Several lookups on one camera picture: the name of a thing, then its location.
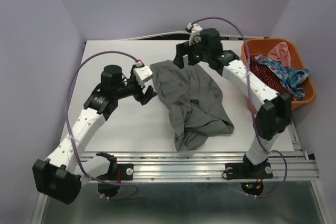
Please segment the grey skirt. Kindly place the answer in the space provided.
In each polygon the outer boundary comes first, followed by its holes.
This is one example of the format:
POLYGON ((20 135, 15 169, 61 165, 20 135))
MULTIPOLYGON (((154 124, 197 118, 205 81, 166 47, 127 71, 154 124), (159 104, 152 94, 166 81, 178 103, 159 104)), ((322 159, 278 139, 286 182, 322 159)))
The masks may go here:
POLYGON ((180 69, 167 60, 150 68, 157 96, 169 111, 177 151, 196 150, 211 136, 233 133, 234 125, 222 105, 223 93, 201 66, 180 69))

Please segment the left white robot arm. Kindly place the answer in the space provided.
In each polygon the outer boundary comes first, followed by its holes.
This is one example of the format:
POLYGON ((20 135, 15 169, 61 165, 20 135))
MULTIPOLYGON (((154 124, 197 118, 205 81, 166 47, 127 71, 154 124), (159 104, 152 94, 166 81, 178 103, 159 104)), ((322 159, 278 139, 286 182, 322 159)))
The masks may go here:
POLYGON ((117 108, 118 101, 134 97, 142 105, 156 96, 152 86, 145 83, 152 79, 149 66, 138 62, 133 65, 130 77, 125 78, 117 65, 105 66, 101 81, 83 105, 79 117, 66 137, 44 160, 33 164, 33 176, 37 191, 64 204, 72 203, 86 183, 95 180, 107 184, 115 196, 122 179, 131 180, 132 165, 118 167, 117 158, 106 152, 98 152, 91 160, 81 163, 84 152, 95 133, 117 108))

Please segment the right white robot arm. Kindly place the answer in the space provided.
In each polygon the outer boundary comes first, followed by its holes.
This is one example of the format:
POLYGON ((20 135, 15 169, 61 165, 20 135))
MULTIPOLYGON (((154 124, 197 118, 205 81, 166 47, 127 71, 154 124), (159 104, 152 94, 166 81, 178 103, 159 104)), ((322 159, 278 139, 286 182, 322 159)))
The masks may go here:
POLYGON ((255 138, 241 165, 243 174, 253 177, 260 172, 278 135, 290 124, 291 97, 267 86, 248 70, 238 55, 223 49, 216 29, 189 24, 186 31, 190 37, 176 46, 174 64, 182 69, 199 62, 208 63, 211 69, 237 87, 257 111, 253 114, 255 138))

